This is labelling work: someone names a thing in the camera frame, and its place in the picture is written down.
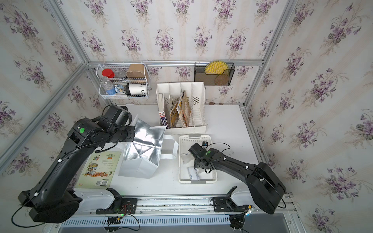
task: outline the white plastic tray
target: white plastic tray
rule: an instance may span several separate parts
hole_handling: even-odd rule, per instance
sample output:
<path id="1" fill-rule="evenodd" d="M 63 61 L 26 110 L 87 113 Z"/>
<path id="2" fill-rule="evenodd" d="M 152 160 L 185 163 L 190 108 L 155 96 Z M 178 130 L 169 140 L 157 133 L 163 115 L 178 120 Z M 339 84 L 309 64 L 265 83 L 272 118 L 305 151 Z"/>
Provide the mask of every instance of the white plastic tray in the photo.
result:
<path id="1" fill-rule="evenodd" d="M 209 145 L 211 144 L 211 137 L 208 135 L 201 135 L 200 137 L 189 137 L 189 135 L 183 135 L 179 137 L 179 182 L 185 184 L 191 184 L 192 181 L 190 180 L 188 167 L 194 167 L 194 159 L 191 160 L 189 163 L 183 163 L 181 159 L 181 154 L 188 153 L 189 148 L 198 143 L 202 145 L 202 142 L 208 142 Z M 200 184 L 210 184 L 215 183 L 217 181 L 217 174 L 216 170 L 212 170 L 211 173 L 206 174 L 205 171 L 198 174 L 200 177 L 199 181 L 193 181 L 193 184 L 200 183 Z"/>
<path id="2" fill-rule="evenodd" d="M 179 120 L 176 128 L 166 129 L 166 134 L 185 135 L 185 134 L 203 134 L 206 133 L 206 123 L 204 116 L 205 104 L 205 86 L 203 82 L 174 82 L 166 84 L 157 84 L 157 96 L 162 93 L 166 98 L 166 105 L 170 111 L 171 98 L 178 98 L 182 91 L 186 95 L 191 105 L 193 127 L 183 128 Z"/>

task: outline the white cup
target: white cup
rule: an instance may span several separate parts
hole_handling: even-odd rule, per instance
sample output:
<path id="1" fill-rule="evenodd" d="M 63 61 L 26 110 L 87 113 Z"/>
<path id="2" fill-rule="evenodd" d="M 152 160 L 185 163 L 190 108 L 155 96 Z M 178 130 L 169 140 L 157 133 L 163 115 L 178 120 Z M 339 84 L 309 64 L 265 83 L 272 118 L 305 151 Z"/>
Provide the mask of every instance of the white cup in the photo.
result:
<path id="1" fill-rule="evenodd" d="M 128 84 L 128 95 L 146 95 L 147 94 L 147 88 L 146 84 Z"/>

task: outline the round woven coaster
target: round woven coaster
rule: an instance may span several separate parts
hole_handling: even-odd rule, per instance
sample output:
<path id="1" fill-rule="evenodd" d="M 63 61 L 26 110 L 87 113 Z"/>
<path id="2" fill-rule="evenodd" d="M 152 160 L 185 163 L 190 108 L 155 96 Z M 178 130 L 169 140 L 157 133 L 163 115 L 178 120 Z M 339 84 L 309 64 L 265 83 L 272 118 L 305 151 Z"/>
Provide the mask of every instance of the round woven coaster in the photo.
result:
<path id="1" fill-rule="evenodd" d="M 229 76 L 228 75 L 218 75 L 215 78 L 215 84 L 219 86 L 224 86 L 227 85 L 229 81 Z"/>

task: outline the book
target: book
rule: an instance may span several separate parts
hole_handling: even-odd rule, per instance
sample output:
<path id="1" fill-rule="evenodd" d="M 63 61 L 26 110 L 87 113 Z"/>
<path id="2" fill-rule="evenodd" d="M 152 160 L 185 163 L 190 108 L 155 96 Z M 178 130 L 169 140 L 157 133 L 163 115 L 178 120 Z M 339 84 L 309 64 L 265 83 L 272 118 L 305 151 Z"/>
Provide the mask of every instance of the book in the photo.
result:
<path id="1" fill-rule="evenodd" d="M 188 97 L 187 97 L 187 93 L 185 91 L 184 91 L 184 97 L 183 97 L 183 103 L 182 103 L 182 106 L 181 106 L 181 111 L 182 111 L 182 122 L 184 122 L 185 127 L 189 127 L 190 126 L 190 119 L 191 119 L 191 117 L 190 117 L 191 110 L 190 110 L 190 105 L 189 105 L 189 100 L 188 100 Z"/>
<path id="2" fill-rule="evenodd" d="M 166 99 L 163 94 L 158 94 L 158 113 L 161 118 L 162 125 L 171 128 L 170 126 L 170 114 L 168 113 Z"/>
<path id="3" fill-rule="evenodd" d="M 120 151 L 92 153 L 88 157 L 75 187 L 85 189 L 109 188 L 120 154 Z"/>
<path id="4" fill-rule="evenodd" d="M 176 128 L 176 125 L 179 121 L 179 113 L 177 110 L 178 104 L 179 104 L 180 98 L 172 98 L 171 102 L 171 110 L 170 110 L 170 122 L 171 122 L 171 128 Z"/>

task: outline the white wire basket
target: white wire basket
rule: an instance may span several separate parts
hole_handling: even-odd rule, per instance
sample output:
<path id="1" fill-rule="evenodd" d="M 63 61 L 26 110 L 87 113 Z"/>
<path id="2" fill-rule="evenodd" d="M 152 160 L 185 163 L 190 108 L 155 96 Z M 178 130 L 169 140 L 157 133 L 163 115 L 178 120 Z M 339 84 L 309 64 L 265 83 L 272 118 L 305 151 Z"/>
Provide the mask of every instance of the white wire basket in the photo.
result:
<path id="1" fill-rule="evenodd" d="M 178 98 L 182 91 L 186 95 L 191 105 L 192 117 L 190 118 L 191 127 L 182 127 L 179 119 L 176 128 L 166 129 L 167 134 L 186 135 L 186 134 L 203 134 L 206 133 L 205 123 L 205 86 L 203 82 L 174 82 L 166 84 L 157 84 L 157 96 L 162 93 L 166 99 L 166 105 L 170 112 L 171 98 Z"/>
<path id="2" fill-rule="evenodd" d="M 120 85 L 120 86 L 125 87 L 125 85 L 128 84 L 128 83 L 130 83 L 130 84 L 141 84 L 141 85 L 146 84 L 146 89 L 147 89 L 146 94 L 145 95 L 144 94 L 142 94 L 142 95 L 108 95 L 106 93 L 106 91 L 104 90 L 104 88 L 100 85 L 98 92 L 102 96 L 102 98 L 104 98 L 104 99 L 130 99 L 130 98 L 131 99 L 132 98 L 137 98 L 137 99 L 147 98 L 147 99 L 149 99 L 149 82 L 146 78 L 128 78 L 128 77 L 118 77 L 117 76 L 118 73 L 121 72 L 121 71 L 126 72 L 130 65 L 131 65 L 131 63 L 104 63 L 104 64 L 99 64 L 97 66 L 97 69 L 96 69 L 96 76 L 100 80 L 97 72 L 102 72 L 104 69 L 111 69 L 114 72 L 115 76 L 113 78 L 110 78 L 110 81 L 114 85 Z M 146 73 L 147 76 L 150 77 L 148 68 L 146 67 L 146 64 L 143 64 L 143 65 L 144 65 L 144 73 Z"/>

